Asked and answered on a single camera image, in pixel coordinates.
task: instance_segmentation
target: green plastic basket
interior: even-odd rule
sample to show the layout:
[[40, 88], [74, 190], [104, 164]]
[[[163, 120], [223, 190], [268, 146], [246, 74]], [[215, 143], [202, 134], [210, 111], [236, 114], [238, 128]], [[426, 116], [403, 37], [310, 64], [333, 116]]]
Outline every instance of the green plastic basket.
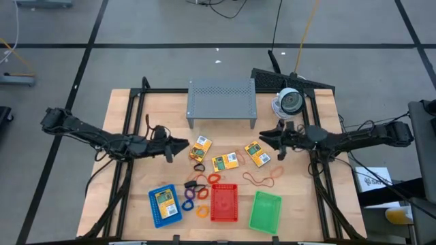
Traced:
[[249, 227], [277, 235], [281, 211], [281, 197], [256, 191]]

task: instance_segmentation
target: red basket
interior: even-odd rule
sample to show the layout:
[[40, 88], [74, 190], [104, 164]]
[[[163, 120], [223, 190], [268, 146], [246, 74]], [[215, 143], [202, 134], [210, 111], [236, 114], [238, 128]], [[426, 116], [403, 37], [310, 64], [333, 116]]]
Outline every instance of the red basket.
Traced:
[[238, 221], [238, 185], [213, 184], [211, 221]]

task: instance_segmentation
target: label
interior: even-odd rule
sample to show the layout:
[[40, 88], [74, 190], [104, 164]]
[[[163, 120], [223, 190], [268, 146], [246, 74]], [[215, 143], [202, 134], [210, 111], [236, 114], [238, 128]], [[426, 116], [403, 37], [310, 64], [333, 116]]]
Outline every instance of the label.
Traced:
[[204, 143], [206, 143], [206, 138], [203, 136], [198, 137], [197, 143], [199, 143], [200, 145], [204, 146]]
[[271, 160], [271, 158], [262, 150], [259, 143], [256, 141], [251, 142], [248, 146], [245, 146], [245, 152], [247, 152], [247, 154], [258, 167], [263, 166], [263, 164]]
[[177, 207], [175, 204], [172, 204], [168, 207], [166, 207], [166, 212], [168, 213], [168, 216], [172, 216], [174, 214], [177, 214]]
[[236, 159], [236, 153], [230, 153], [230, 154], [228, 154], [227, 155], [227, 159], [229, 159], [229, 162], [231, 162], [231, 161], [236, 161], [237, 159]]
[[236, 158], [235, 152], [224, 154], [219, 157], [213, 157], [212, 164], [215, 172], [239, 167], [238, 159]]
[[203, 159], [211, 145], [212, 142], [210, 140], [200, 135], [189, 152], [189, 157], [196, 160], [197, 163], [203, 162]]
[[271, 158], [266, 153], [261, 154], [259, 158], [260, 160], [262, 160], [262, 164], [265, 164], [266, 162], [271, 160]]

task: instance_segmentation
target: blue plastic basket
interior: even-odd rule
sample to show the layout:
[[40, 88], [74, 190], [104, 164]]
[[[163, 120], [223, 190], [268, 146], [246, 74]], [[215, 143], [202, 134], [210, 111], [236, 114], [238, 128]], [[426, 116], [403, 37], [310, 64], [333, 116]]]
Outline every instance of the blue plastic basket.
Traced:
[[[159, 206], [157, 205], [155, 194], [160, 193], [160, 192], [167, 190], [167, 189], [170, 189], [173, 193], [174, 202], [176, 203], [176, 207], [177, 207], [177, 214], [172, 215], [168, 218], [162, 219], [161, 213], [159, 211]], [[170, 225], [172, 223], [175, 223], [177, 221], [182, 220], [182, 210], [180, 209], [180, 206], [178, 204], [177, 193], [176, 193], [176, 189], [175, 189], [173, 184], [169, 184], [169, 185], [160, 187], [158, 189], [149, 191], [149, 199], [150, 199], [150, 205], [151, 205], [151, 212], [153, 213], [153, 221], [155, 222], [156, 228], [164, 227], [166, 225]]]

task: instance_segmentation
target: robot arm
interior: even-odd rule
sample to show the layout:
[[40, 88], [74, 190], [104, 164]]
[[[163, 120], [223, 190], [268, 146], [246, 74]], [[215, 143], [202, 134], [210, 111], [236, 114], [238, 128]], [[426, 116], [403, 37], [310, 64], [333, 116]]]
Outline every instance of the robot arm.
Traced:
[[409, 125], [403, 122], [373, 125], [367, 129], [338, 134], [329, 133], [314, 125], [306, 127], [305, 132], [296, 131], [294, 122], [286, 122], [286, 128], [284, 126], [284, 121], [280, 120], [275, 129], [262, 131], [259, 136], [273, 149], [279, 150], [280, 161], [285, 158], [286, 147], [320, 150], [323, 157], [330, 158], [337, 156], [340, 152], [380, 144], [406, 147], [414, 140]]
[[[82, 122], [72, 116], [69, 110], [48, 108], [41, 125], [42, 131], [45, 133], [68, 135], [76, 140], [88, 143], [95, 149], [105, 150], [110, 158], [119, 161], [164, 154], [167, 162], [171, 163], [172, 156], [175, 156], [189, 145], [189, 142], [185, 139], [177, 139], [171, 135], [167, 136], [164, 126], [157, 125], [155, 128], [151, 128], [148, 115], [146, 116], [146, 122], [147, 133], [144, 137], [123, 135], [109, 133]], [[146, 139], [149, 130], [152, 131], [150, 140]]]

